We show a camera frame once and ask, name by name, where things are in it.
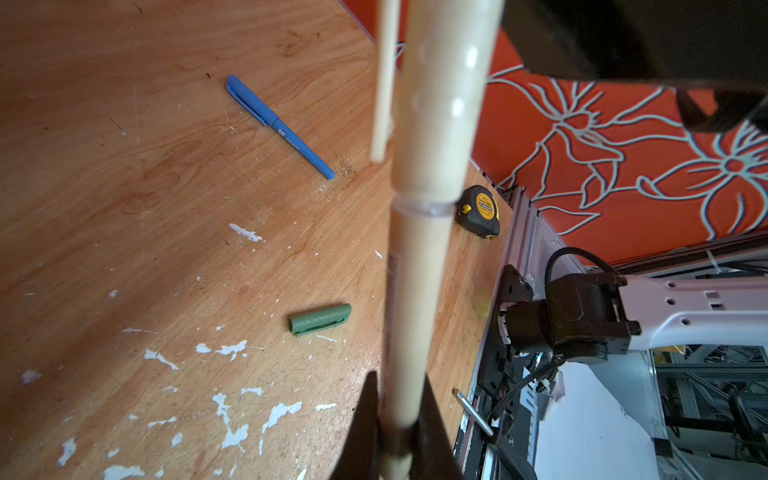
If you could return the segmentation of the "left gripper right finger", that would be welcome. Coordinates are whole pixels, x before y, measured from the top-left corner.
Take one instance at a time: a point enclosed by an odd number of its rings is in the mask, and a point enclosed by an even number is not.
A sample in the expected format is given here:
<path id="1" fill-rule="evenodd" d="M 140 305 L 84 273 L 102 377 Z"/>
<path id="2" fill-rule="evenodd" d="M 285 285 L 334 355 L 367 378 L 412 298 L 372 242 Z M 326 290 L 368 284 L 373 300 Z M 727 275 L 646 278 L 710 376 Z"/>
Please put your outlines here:
<path id="1" fill-rule="evenodd" d="M 453 456 L 428 377 L 425 377 L 419 416 L 413 430 L 410 478 L 461 480 L 462 472 Z"/>

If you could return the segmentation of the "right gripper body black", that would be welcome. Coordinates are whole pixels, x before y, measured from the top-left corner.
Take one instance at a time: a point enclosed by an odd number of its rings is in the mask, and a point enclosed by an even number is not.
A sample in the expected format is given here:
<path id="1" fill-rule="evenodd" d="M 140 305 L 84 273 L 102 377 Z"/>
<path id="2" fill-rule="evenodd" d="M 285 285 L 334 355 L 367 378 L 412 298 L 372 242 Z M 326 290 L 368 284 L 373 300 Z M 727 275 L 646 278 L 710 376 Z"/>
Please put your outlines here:
<path id="1" fill-rule="evenodd" d="M 501 28 L 534 74 L 672 87 L 693 132 L 767 129 L 764 1 L 508 1 Z"/>

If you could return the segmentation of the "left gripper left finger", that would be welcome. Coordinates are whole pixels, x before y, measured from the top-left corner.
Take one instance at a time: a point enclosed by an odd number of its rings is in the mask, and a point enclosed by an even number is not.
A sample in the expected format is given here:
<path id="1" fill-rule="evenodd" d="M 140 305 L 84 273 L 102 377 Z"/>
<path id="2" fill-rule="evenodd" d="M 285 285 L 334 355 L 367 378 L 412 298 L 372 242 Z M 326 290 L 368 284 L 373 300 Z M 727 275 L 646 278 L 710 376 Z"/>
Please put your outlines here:
<path id="1" fill-rule="evenodd" d="M 363 383 L 352 422 L 331 480 L 378 479 L 378 378 L 370 371 Z"/>

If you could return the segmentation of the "green pen cap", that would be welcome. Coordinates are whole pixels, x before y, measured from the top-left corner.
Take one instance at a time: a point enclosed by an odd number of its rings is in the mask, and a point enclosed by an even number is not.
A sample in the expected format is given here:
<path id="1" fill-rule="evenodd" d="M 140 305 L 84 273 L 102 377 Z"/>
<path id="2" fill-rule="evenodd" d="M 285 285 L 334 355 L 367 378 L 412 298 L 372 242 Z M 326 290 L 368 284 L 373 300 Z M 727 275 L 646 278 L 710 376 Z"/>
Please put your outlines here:
<path id="1" fill-rule="evenodd" d="M 352 306 L 346 303 L 295 314 L 289 318 L 290 332 L 302 336 L 333 328 L 345 323 L 351 313 Z"/>

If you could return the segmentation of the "blue pen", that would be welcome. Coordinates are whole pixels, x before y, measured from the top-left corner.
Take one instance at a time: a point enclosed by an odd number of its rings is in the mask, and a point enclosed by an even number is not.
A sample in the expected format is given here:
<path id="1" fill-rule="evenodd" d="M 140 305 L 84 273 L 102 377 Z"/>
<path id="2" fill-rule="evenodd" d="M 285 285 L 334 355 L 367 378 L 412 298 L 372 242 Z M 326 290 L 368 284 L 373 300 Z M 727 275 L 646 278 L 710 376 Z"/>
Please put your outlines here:
<path id="1" fill-rule="evenodd" d="M 225 88 L 233 99 L 262 125 L 275 131 L 327 180 L 335 172 L 280 117 L 235 75 L 229 75 Z"/>

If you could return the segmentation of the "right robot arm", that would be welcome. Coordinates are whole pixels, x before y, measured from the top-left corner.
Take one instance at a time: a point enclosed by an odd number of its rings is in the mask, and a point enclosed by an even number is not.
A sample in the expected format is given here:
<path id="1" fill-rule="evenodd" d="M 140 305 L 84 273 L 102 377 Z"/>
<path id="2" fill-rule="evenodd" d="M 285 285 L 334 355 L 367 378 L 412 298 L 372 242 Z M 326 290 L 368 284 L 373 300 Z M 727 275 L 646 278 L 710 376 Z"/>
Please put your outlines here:
<path id="1" fill-rule="evenodd" d="M 524 65 L 566 80 L 672 87 L 684 129 L 767 129 L 763 1 L 510 1 L 501 25 Z M 762 345 L 763 278 L 665 281 L 600 268 L 552 276 L 540 300 L 503 305 L 502 342 L 595 363 L 686 343 Z"/>

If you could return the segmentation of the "yellow black tape measure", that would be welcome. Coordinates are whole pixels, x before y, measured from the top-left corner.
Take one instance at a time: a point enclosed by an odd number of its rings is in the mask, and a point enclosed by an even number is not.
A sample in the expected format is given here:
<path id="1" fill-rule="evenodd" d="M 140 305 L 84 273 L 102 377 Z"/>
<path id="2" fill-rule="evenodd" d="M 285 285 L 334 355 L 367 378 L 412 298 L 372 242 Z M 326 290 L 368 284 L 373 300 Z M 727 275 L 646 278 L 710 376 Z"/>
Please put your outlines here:
<path id="1" fill-rule="evenodd" d="M 501 230 L 496 201 L 491 192 L 481 185 L 473 185 L 463 192 L 456 205 L 455 221 L 484 239 L 497 238 Z"/>

